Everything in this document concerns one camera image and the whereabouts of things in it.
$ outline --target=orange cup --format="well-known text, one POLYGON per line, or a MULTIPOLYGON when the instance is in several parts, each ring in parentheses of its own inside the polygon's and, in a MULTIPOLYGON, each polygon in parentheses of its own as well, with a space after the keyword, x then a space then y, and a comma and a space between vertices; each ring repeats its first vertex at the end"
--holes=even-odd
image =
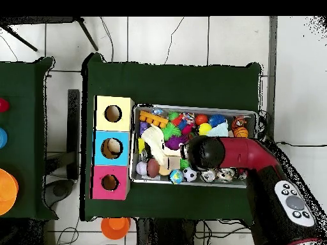
POLYGON ((101 231, 108 239, 121 239, 130 229, 130 218, 103 218, 101 231))
POLYGON ((8 172, 0 169, 0 215, 12 208, 16 201, 18 188, 16 179, 8 172))

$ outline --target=pink box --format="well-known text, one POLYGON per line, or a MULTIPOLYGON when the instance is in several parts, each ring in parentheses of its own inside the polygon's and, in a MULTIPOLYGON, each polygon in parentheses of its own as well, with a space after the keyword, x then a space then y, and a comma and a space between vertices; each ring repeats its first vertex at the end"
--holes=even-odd
POLYGON ((93 199, 125 200, 130 189, 128 167, 114 165, 96 165, 93 175, 93 199), (114 191, 106 190, 102 186, 102 179, 106 175, 113 175, 118 180, 114 191))

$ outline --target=green table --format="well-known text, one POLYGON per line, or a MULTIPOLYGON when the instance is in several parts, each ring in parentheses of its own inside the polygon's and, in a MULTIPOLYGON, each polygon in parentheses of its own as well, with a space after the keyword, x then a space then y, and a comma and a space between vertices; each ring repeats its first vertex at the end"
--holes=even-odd
POLYGON ((80 216, 252 220, 247 190, 131 183, 126 200, 89 198, 95 95, 131 97, 136 103, 258 111, 261 67, 156 66, 104 63, 91 54, 83 63, 80 216))
POLYGON ((34 63, 0 62, 0 97, 10 109, 0 113, 8 143, 0 149, 0 168, 13 175, 19 192, 15 205, 1 217, 54 219, 42 202, 45 168, 43 84, 51 57, 34 63))

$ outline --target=red button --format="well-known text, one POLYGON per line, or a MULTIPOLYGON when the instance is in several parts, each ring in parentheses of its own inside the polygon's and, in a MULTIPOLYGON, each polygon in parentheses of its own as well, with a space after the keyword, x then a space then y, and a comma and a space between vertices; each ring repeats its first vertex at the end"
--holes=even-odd
POLYGON ((5 100, 0 98, 0 112, 5 112, 9 109, 9 103, 5 100))

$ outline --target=yellow box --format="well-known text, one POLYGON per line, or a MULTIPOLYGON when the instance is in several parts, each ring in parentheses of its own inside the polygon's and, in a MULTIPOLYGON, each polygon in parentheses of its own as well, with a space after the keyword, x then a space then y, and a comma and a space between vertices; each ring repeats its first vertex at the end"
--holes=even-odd
POLYGON ((134 106, 134 101, 131 98, 95 96, 95 99, 96 130, 130 131, 132 108, 134 106), (112 114, 115 113, 119 114, 118 120, 112 118, 112 114))

